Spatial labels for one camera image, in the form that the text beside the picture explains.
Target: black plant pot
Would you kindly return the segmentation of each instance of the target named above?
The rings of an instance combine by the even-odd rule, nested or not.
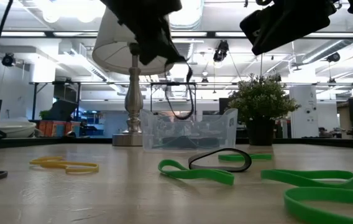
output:
[[[251,146],[271,146],[274,120],[252,120],[246,122]]]

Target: lamp base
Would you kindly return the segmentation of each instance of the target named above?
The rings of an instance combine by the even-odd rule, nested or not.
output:
[[[113,146],[142,146],[142,134],[113,134]]]

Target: silver lamp stand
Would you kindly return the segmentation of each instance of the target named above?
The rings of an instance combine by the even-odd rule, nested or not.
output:
[[[140,68],[138,67],[139,46],[129,44],[132,54],[132,66],[129,69],[129,88],[124,102],[128,111],[128,129],[121,134],[113,134],[113,146],[142,146],[142,130],[140,129],[139,111],[144,107],[144,99],[139,88]]]

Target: desk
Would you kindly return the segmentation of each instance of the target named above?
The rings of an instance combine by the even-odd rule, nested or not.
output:
[[[254,151],[247,145],[240,149]],[[153,153],[109,144],[57,144],[0,149],[0,224],[300,223],[286,213],[283,193],[293,186],[261,180],[262,169],[341,169],[353,172],[353,149],[277,144],[274,160],[254,161],[235,174],[235,185],[210,180],[176,180],[159,174],[162,159],[187,165],[192,153]],[[71,175],[31,167],[42,156],[100,164],[99,173]],[[201,163],[218,163],[216,157]],[[316,202],[353,216],[353,205]]]

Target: green plant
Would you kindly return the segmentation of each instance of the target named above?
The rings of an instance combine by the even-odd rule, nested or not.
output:
[[[49,114],[50,114],[49,110],[43,110],[43,111],[40,111],[39,116],[41,117],[41,119],[47,119]]]
[[[249,76],[250,80],[240,81],[239,90],[229,97],[228,106],[239,110],[239,121],[280,119],[300,107],[285,96],[286,85],[280,83],[280,76]]]

